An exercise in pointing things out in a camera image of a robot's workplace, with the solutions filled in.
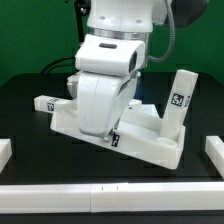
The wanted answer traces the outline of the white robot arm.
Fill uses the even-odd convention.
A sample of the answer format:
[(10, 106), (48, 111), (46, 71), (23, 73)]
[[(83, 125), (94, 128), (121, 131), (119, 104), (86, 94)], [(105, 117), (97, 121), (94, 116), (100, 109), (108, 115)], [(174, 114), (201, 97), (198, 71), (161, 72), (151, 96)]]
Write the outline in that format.
[[(175, 30), (205, 11), (209, 0), (91, 0), (89, 33), (76, 53), (77, 120), (81, 133), (106, 137), (133, 99), (137, 75), (149, 61), (166, 60)], [(170, 40), (160, 57), (148, 54), (154, 25), (167, 25)]]

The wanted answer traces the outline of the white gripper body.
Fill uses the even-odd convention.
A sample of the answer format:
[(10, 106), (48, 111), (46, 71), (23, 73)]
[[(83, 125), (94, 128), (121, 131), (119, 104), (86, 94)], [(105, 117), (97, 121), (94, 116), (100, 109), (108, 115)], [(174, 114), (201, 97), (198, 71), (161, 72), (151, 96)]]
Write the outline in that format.
[(137, 77), (82, 71), (77, 89), (77, 122), (81, 133), (105, 137), (133, 99)]

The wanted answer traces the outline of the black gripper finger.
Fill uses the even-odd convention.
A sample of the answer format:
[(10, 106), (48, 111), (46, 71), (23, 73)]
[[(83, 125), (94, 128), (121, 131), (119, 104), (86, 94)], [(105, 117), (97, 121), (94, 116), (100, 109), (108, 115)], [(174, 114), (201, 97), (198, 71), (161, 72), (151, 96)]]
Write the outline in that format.
[(103, 138), (105, 143), (114, 144), (117, 141), (117, 134), (115, 133), (115, 129), (111, 129), (110, 132)]

